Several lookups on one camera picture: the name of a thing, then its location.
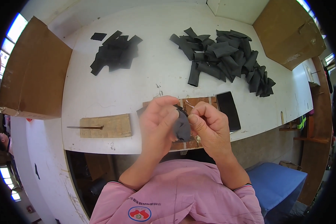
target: right hand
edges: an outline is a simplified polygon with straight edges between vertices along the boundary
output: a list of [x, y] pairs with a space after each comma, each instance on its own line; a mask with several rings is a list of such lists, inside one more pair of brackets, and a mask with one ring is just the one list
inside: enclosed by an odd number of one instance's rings
[[193, 135], [199, 135], [204, 150], [210, 157], [215, 160], [231, 154], [229, 121], [224, 113], [201, 101], [192, 109], [188, 120]]

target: white table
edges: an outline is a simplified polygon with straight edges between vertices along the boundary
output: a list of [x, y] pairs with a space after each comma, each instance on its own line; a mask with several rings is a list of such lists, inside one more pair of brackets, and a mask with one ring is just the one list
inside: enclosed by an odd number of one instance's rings
[[[257, 61], [265, 65], [268, 77], [276, 85], [269, 97], [256, 97], [249, 93], [245, 78], [224, 83], [201, 73], [199, 86], [187, 84], [191, 61], [178, 46], [169, 40], [175, 33], [192, 27], [198, 34], [216, 38], [218, 30], [236, 30], [252, 38], [251, 49], [259, 51]], [[95, 33], [116, 30], [122, 35], [137, 35], [143, 39], [138, 45], [139, 57], [131, 69], [108, 72], [104, 67], [98, 76], [90, 73], [100, 41], [90, 40]], [[62, 137], [65, 150], [105, 154], [137, 154], [141, 152], [136, 110], [142, 102], [153, 97], [171, 95], [177, 98], [206, 97], [231, 91], [237, 107], [242, 129], [231, 134], [231, 141], [247, 138], [300, 117], [313, 108], [309, 84], [303, 65], [290, 71], [265, 56], [254, 28], [241, 22], [215, 17], [205, 4], [171, 3], [135, 7], [108, 15], [85, 26], [69, 38], [76, 38], [63, 92]], [[315, 67], [305, 61], [311, 72]], [[80, 138], [80, 119], [130, 113], [133, 136], [128, 138]]]

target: left hand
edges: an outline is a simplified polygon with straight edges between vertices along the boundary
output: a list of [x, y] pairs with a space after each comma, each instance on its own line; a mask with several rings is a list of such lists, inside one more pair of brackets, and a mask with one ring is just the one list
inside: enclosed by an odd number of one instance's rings
[[160, 161], [177, 138], [172, 127], [179, 117], [173, 96], [154, 98], [139, 119], [142, 134], [142, 155]]

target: pink shirt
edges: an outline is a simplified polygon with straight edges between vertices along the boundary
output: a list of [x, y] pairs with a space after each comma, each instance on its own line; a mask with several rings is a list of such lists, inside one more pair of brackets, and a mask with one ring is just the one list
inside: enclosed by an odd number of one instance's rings
[[202, 221], [197, 223], [264, 223], [251, 185], [232, 191], [223, 185], [216, 165], [176, 159], [158, 164], [137, 192], [107, 183], [90, 224], [178, 224], [188, 213]]

